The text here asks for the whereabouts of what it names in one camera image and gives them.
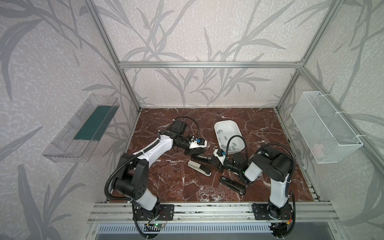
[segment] marble surface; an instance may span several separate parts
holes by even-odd
[[[248,154],[251,157],[262,145],[280,142],[288,146],[288,141],[272,108],[197,108],[197,109],[143,109],[128,152],[135,152],[148,145],[156,138],[158,129],[164,129],[177,116],[190,116],[200,126],[200,136],[208,141],[206,155],[211,155],[218,143],[214,124],[222,120],[234,120],[247,141]],[[185,119],[189,125],[192,121]],[[196,133],[193,124],[185,135]],[[221,174],[212,165],[212,175],[203,174],[187,166],[189,156],[184,151],[169,150],[163,154],[149,169],[148,188],[162,202],[205,202],[205,201],[267,201],[270,194],[270,178],[260,176],[248,185],[247,192],[241,196],[219,183],[224,175],[240,182],[238,176],[228,170]],[[308,186],[299,169],[293,176],[290,186],[297,201],[313,201]]]

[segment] white wire mesh basket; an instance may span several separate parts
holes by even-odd
[[[319,91],[303,92],[291,115],[317,163],[339,162],[362,146],[340,112]]]

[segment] white tray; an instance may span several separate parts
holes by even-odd
[[[215,132],[218,144],[224,151],[227,149],[228,140],[234,135],[241,135],[240,129],[232,120],[215,123]],[[239,137],[234,137],[229,143],[228,154],[234,154],[244,149],[244,142]]]

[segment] side wall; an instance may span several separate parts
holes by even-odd
[[[300,61],[331,2],[94,0],[119,61]],[[276,106],[294,69],[125,69],[145,107]]]
[[[384,1],[345,1],[306,68],[383,153]],[[361,149],[339,163],[317,164],[290,115],[304,77],[280,109],[299,157],[322,200],[330,200],[352,240],[382,239],[384,177]]]
[[[79,239],[137,112],[83,1],[0,1],[0,239]],[[91,94],[121,103],[87,163],[41,154]]]

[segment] black mounting plate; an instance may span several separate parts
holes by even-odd
[[[165,212],[167,216],[165,216],[164,214],[160,214],[155,220],[166,221],[167,217],[168,217],[168,221],[173,220],[174,210],[175,210],[175,205],[173,204],[160,204],[160,212]],[[136,211],[137,212],[135,214],[135,217],[137,221],[148,221],[146,217],[143,216],[142,208],[136,209]]]
[[[255,220],[276,220],[276,219],[271,218],[268,215],[267,206],[268,206],[268,204],[252,204],[252,209],[254,210],[253,214],[255,215]],[[293,210],[292,210],[292,206],[290,204],[288,204],[286,211],[291,212],[291,214],[292,214]],[[283,218],[284,218],[284,220],[289,220],[290,215],[285,212],[285,214],[283,215]]]

